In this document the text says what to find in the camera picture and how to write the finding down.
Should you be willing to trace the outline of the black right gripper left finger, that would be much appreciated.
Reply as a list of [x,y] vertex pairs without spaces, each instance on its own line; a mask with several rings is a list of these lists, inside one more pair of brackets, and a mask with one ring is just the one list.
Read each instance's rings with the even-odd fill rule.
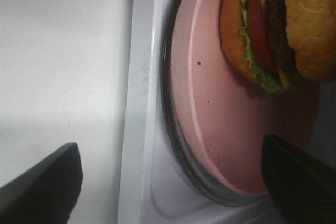
[[78,145],[66,143],[1,187],[1,223],[67,223],[82,181]]

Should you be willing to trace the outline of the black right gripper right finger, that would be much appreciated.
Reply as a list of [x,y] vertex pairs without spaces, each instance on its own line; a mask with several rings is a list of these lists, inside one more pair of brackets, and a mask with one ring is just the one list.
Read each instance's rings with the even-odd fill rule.
[[286,223],[335,223],[335,169],[287,141],[266,135],[261,171]]

